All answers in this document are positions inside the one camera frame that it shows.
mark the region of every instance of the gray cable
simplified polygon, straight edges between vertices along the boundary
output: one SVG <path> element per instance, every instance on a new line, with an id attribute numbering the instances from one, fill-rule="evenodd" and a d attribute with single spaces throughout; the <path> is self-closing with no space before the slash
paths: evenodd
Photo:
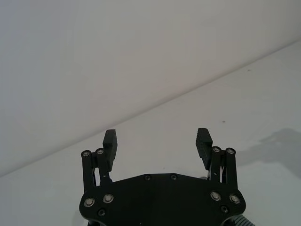
<path id="1" fill-rule="evenodd" d="M 243 215 L 237 215 L 234 217 L 236 226 L 255 226 L 251 221 L 245 218 Z"/>

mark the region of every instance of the white wall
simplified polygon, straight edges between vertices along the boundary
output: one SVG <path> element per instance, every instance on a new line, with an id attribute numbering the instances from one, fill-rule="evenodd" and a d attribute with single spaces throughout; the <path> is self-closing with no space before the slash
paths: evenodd
<path id="1" fill-rule="evenodd" d="M 205 176 L 198 127 L 237 153 L 245 215 L 256 225 L 299 225 L 301 42 L 115 126 L 113 180 L 144 173 Z M 81 157 L 104 133 L 0 178 L 1 225 L 86 225 Z"/>
<path id="2" fill-rule="evenodd" d="M 0 176 L 301 37 L 300 0 L 0 0 Z"/>

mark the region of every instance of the screw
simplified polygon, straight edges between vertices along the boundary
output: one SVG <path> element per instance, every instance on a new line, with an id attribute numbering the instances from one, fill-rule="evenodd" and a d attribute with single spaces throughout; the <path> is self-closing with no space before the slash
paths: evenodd
<path id="1" fill-rule="evenodd" d="M 91 207 L 91 206 L 94 205 L 94 203 L 95 203 L 95 199 L 93 199 L 93 198 L 87 198 L 85 200 L 85 202 L 84 202 L 84 206 L 85 207 Z"/>
<path id="2" fill-rule="evenodd" d="M 106 194 L 104 197 L 103 197 L 103 202 L 104 203 L 110 203 L 112 202 L 114 199 L 114 196 L 112 194 Z"/>
<path id="3" fill-rule="evenodd" d="M 218 147 L 214 147 L 213 150 L 214 150 L 215 152 L 220 152 L 220 149 L 219 149 Z"/>
<path id="4" fill-rule="evenodd" d="M 97 152 L 96 152 L 97 154 L 102 154 L 103 153 L 103 149 L 99 149 L 99 150 L 97 150 Z"/>
<path id="5" fill-rule="evenodd" d="M 176 176 L 175 174 L 173 174 L 173 175 L 170 176 L 170 178 L 171 178 L 172 180 L 176 180 L 176 179 L 177 179 L 177 176 Z"/>
<path id="6" fill-rule="evenodd" d="M 98 211 L 98 216 L 103 217 L 105 215 L 105 210 L 104 209 L 100 209 Z"/>
<path id="7" fill-rule="evenodd" d="M 221 211 L 223 213 L 228 213 L 228 208 L 226 206 L 221 206 Z"/>
<path id="8" fill-rule="evenodd" d="M 234 154 L 234 150 L 233 150 L 232 148 L 228 148 L 228 149 L 227 149 L 227 152 L 228 152 L 229 154 Z"/>
<path id="9" fill-rule="evenodd" d="M 151 180 L 150 178 L 151 178 L 150 175 L 146 175 L 146 176 L 144 177 L 144 180 Z"/>
<path id="10" fill-rule="evenodd" d="M 84 152 L 83 153 L 83 156 L 85 156 L 85 157 L 88 156 L 88 155 L 90 155 L 90 152 Z"/>
<path id="11" fill-rule="evenodd" d="M 215 200 L 215 201 L 219 201 L 219 200 L 222 199 L 222 198 L 221 198 L 221 195 L 218 194 L 217 192 L 211 192 L 210 196 L 211 196 L 211 198 L 212 198 L 213 200 Z"/>
<path id="12" fill-rule="evenodd" d="M 234 195 L 234 194 L 230 195 L 229 198 L 230 198 L 231 202 L 233 202 L 235 204 L 239 204 L 240 203 L 239 198 L 236 195 Z"/>

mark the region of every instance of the black metal plate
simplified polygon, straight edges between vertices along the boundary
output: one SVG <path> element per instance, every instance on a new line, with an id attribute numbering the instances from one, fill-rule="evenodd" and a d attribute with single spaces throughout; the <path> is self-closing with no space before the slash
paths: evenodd
<path id="1" fill-rule="evenodd" d="M 236 188 L 218 182 L 175 174 L 149 174 L 129 178 L 88 190 L 82 197 L 79 210 L 86 219 L 106 226 L 220 226 L 228 218 L 242 214 L 245 200 Z M 210 193 L 218 192 L 220 201 L 214 201 Z M 112 194 L 111 203 L 103 197 Z M 240 203 L 231 202 L 235 194 Z M 94 198 L 95 204 L 85 207 L 84 201 Z M 228 208 L 228 213 L 221 211 Z M 98 211 L 105 209 L 105 215 Z"/>

